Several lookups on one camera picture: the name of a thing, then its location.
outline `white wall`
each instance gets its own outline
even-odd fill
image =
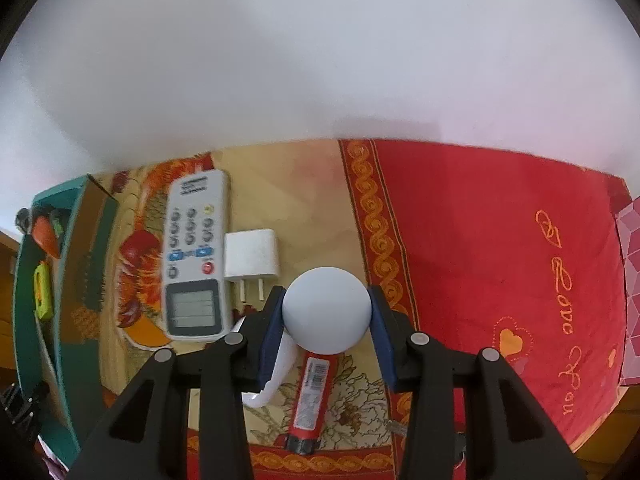
[[[613,0],[39,0],[0,62],[0,227],[84,171],[307,137],[497,146],[638,194],[639,47]]]

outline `heart pattern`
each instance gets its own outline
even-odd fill
[[[516,371],[518,375],[521,376],[524,373],[524,368],[525,366],[527,366],[528,362],[529,362],[528,357],[522,357],[518,359],[516,362],[514,362],[513,369]]]
[[[505,316],[494,324],[492,347],[499,350],[507,362],[513,363],[529,355],[533,336],[529,330],[518,326],[513,317]]]
[[[522,338],[515,335],[510,329],[503,328],[500,331],[500,353],[503,357],[517,354],[522,351]]]

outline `remote control button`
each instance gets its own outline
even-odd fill
[[[170,262],[177,262],[178,260],[181,260],[183,258],[184,258],[184,253],[182,251],[174,251],[173,253],[169,254]]]
[[[198,247],[196,249],[196,256],[201,258],[203,256],[211,256],[213,253],[213,248],[211,247]]]

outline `barcode label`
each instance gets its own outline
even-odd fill
[[[306,360],[300,398],[293,426],[299,430],[313,431],[318,423],[322,392],[329,374],[329,361],[310,357]]]

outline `remote control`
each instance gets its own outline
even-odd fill
[[[171,339],[215,341],[232,327],[225,282],[224,171],[175,180],[169,190],[162,254],[162,316]]]

